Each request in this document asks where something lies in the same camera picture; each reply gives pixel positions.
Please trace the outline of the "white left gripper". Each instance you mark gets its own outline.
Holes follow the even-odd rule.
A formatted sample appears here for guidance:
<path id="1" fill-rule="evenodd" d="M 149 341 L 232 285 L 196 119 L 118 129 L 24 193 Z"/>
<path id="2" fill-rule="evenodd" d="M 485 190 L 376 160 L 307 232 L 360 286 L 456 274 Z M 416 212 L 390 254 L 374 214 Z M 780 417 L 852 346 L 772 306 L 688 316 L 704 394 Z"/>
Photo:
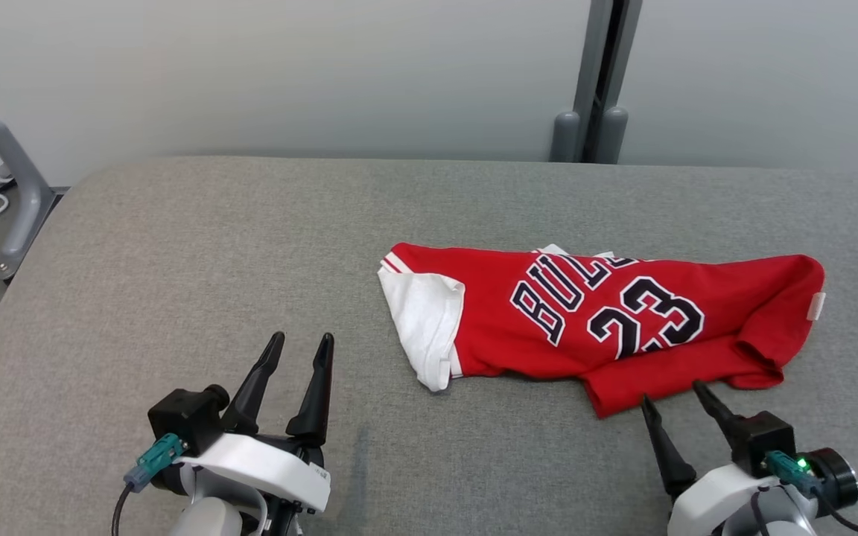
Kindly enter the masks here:
<path id="1" fill-rule="evenodd" d="M 273 333 L 249 370 L 221 418 L 221 426 L 227 433 L 204 453 L 186 454 L 174 461 L 181 465 L 181 483 L 188 486 L 193 503 L 217 497 L 266 514 L 267 501 L 262 498 L 266 494 L 316 512 L 327 508 L 331 493 L 328 471 L 249 437 L 258 434 L 259 410 L 268 380 L 279 365 L 284 342 L 283 332 Z M 322 447 L 327 440 L 334 347 L 333 334 L 324 333 L 314 354 L 313 374 L 299 411 L 286 428 L 286 434 L 303 447 Z"/>

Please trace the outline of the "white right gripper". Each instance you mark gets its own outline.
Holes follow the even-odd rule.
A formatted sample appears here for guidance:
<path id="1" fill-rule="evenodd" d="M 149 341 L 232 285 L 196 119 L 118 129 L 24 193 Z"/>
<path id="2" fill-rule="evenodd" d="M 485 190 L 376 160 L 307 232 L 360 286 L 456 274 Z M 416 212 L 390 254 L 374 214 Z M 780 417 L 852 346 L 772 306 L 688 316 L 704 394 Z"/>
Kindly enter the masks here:
<path id="1" fill-rule="evenodd" d="M 732 412 L 704 381 L 693 381 L 693 390 L 735 449 L 743 417 Z M 735 464 L 716 468 L 696 482 L 694 467 L 670 440 L 660 412 L 647 395 L 641 411 L 664 491 L 676 499 L 667 536 L 817 536 L 814 520 L 830 517 L 817 499 L 801 495 L 773 474 L 755 479 Z M 806 459 L 813 466 L 827 498 L 839 510 L 858 502 L 856 472 L 835 450 L 798 453 L 794 459 Z"/>

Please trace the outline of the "red Bulls jersey white sleeves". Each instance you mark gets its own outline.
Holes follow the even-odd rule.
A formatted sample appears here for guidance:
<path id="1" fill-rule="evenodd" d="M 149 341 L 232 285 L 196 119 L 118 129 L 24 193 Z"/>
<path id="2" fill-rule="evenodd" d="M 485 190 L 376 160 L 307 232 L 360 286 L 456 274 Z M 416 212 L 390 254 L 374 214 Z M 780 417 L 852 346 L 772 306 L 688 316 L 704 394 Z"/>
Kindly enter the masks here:
<path id="1" fill-rule="evenodd" d="M 401 242 L 379 282 L 416 379 L 579 379 L 599 418 L 696 380 L 777 386 L 824 301 L 806 255 L 695 264 Z"/>

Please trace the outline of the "grey aluminium frame post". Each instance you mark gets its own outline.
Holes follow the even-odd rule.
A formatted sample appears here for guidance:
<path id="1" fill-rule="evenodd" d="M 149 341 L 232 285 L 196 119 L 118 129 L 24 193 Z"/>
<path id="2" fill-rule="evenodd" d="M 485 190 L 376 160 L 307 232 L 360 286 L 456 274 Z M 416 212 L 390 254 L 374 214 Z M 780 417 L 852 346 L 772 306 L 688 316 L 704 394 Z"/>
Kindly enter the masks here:
<path id="1" fill-rule="evenodd" d="M 617 24 L 612 26 L 615 33 L 606 49 L 610 54 L 605 70 L 605 87 L 600 96 L 603 111 L 617 106 L 643 5 L 644 0 L 614 0 L 611 22 Z"/>
<path id="2" fill-rule="evenodd" d="M 572 162 L 582 162 L 585 155 L 588 125 L 598 88 L 600 68 L 602 68 L 607 48 L 608 29 L 614 3 L 614 0 L 590 0 L 572 106 L 572 111 L 578 115 Z"/>

